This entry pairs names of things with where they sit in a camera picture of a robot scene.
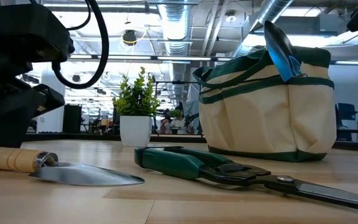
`person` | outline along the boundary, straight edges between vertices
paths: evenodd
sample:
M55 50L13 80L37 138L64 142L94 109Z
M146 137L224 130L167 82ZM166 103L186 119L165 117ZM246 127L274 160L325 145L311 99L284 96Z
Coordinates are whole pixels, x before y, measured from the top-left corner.
M170 134L170 123L171 118L169 116L165 116L164 119L161 121L160 125L160 134Z
M194 134L194 127L190 123L187 127L185 126L185 118L176 118L174 121L174 125L179 128L178 134Z

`canvas tool bag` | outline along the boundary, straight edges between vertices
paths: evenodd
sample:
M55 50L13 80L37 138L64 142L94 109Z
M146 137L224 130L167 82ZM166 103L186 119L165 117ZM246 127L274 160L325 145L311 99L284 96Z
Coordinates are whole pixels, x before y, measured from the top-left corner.
M193 74L202 85L200 122L210 152L278 161L317 161L336 140L331 55L295 47L307 77L284 82L258 50Z

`pruning shears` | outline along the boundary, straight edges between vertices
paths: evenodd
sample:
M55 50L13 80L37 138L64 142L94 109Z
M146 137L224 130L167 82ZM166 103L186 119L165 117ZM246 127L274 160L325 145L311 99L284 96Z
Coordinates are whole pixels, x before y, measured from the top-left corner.
M182 179L203 178L212 182L248 187L262 184L286 195L297 195L322 202L358 209L358 194L297 180L287 175L236 163L210 152L175 147L138 147L135 163Z

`potted plant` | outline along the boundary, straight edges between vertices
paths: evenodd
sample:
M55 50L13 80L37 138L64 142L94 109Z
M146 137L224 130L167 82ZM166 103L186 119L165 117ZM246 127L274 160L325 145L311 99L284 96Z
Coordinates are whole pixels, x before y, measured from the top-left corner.
M145 147L152 130L152 116L160 106L153 93L153 80L145 76L145 68L140 68L134 85L129 84L127 75L122 77L121 92L113 103L120 114L120 135L124 146Z
M178 134L179 127L176 126L176 121L177 119L183 117L183 113L181 112L181 110L171 110L169 111L169 115L171 116L171 118L174 118L173 126L171 126L171 132L172 134Z

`table surface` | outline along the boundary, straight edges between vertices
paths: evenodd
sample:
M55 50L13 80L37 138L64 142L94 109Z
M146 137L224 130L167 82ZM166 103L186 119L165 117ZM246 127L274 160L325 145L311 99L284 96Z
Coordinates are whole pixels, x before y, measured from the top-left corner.
M172 146L150 144L149 146ZM206 150L205 144L178 144ZM358 223L358 210L284 196L263 187L233 187L182 180L144 170L134 148L113 141L26 142L22 148L55 152L60 161L119 170L141 185L77 187L0 171L0 224L9 223ZM358 193L358 152L333 149L319 162L289 163L228 158L273 174Z

